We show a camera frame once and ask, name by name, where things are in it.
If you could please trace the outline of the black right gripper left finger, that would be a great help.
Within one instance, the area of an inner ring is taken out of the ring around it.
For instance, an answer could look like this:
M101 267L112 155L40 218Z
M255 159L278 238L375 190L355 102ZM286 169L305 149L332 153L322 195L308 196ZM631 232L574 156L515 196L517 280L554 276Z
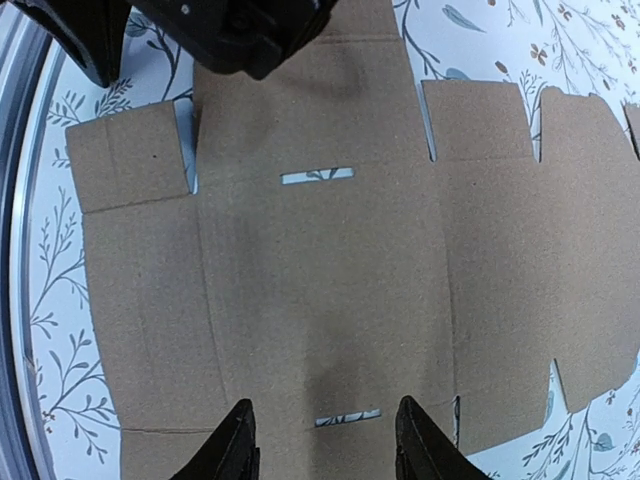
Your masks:
M258 480L259 469L253 403L244 398L171 480Z

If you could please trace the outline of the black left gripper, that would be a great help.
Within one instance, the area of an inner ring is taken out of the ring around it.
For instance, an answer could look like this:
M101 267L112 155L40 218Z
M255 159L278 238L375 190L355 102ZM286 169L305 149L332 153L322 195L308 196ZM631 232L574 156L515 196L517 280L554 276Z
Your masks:
M333 3L315 0L14 0L94 84L118 80L131 5L216 74L263 80L317 38Z

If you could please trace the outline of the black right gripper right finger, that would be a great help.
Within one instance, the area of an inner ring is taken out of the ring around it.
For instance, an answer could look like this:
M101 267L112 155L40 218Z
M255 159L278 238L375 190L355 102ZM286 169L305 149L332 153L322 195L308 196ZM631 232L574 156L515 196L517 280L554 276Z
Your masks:
M478 480L483 472L454 446L410 395L404 396L395 417L398 480Z

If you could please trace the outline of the brown cardboard box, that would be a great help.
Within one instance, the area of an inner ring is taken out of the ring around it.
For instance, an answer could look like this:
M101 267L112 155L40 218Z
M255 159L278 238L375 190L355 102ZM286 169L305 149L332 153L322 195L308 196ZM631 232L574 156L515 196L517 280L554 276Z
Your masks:
M639 109L416 86L348 2L263 81L196 75L197 190L166 101L66 132L120 475L228 423L265 479L389 479L400 399L472 454L580 412L639 349Z

